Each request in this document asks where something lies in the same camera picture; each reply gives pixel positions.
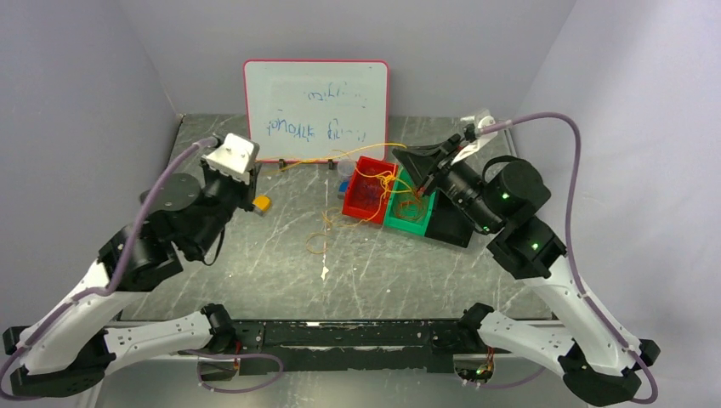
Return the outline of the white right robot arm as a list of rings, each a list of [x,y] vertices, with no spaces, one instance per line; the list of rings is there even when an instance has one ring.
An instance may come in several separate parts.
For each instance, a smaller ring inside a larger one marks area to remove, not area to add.
[[[636,401],[659,346],[624,331],[571,267],[571,244],[538,216],[551,196],[527,161],[499,156],[493,178],[458,159],[461,138],[392,153],[419,193],[439,191],[474,229],[490,235],[493,259],[528,286],[566,329],[560,336],[477,303],[458,321],[470,352],[506,350],[558,375],[579,399],[598,407]]]

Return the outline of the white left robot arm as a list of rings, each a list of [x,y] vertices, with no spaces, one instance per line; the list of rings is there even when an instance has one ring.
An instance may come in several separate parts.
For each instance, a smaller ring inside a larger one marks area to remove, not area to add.
[[[176,320],[111,329],[125,307],[179,274],[184,261],[204,262],[219,249],[236,210],[254,210],[258,170],[239,178],[204,167],[202,179],[164,173],[141,197],[139,221],[99,250],[81,281],[32,326],[3,333],[9,359],[6,400],[64,398],[92,388],[112,372],[161,354],[235,351],[236,326],[224,306],[210,303]]]

